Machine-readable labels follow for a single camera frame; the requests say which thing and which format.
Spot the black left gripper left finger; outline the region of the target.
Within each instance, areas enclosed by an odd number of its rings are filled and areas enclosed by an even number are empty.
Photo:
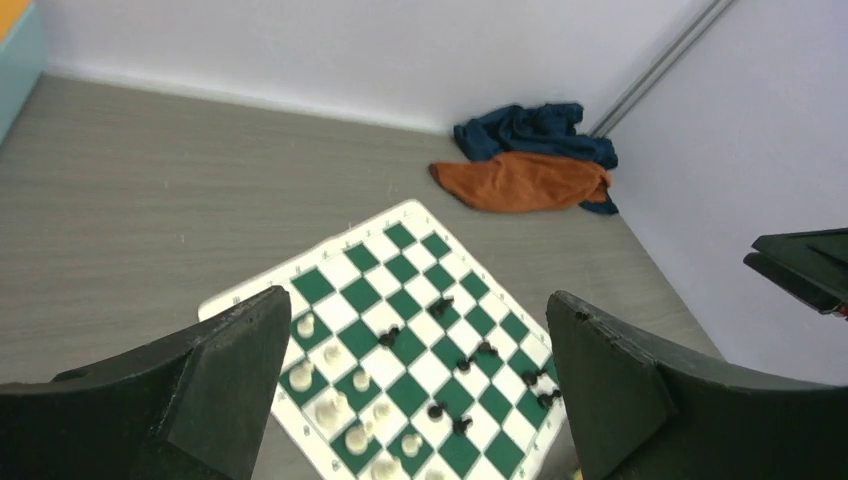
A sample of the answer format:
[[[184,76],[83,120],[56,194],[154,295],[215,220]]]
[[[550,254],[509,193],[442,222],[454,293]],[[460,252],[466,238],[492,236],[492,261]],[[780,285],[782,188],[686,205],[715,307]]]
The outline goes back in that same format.
[[[5,479],[248,479],[290,338],[280,286],[154,342],[1,388]]]

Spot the black chess knight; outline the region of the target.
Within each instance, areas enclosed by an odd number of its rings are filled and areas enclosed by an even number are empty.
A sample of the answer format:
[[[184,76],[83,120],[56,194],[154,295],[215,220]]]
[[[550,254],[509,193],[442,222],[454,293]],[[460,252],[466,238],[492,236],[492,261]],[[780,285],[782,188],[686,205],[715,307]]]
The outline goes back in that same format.
[[[441,318],[453,306],[453,303],[453,297],[442,297],[428,307],[428,313],[436,319]]]

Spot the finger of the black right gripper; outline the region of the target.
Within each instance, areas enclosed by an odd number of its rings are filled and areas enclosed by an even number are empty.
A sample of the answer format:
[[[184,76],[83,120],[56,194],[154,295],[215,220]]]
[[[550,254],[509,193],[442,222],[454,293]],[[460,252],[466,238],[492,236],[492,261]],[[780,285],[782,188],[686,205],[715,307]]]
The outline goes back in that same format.
[[[821,315],[847,314],[847,229],[762,235],[743,262]]]

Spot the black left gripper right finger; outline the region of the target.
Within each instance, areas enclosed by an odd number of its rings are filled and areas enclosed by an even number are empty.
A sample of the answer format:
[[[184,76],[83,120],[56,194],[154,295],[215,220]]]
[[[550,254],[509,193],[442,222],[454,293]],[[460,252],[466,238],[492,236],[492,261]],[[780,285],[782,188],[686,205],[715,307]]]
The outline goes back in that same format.
[[[559,290],[546,318],[587,479],[843,479],[847,390],[734,365]]]

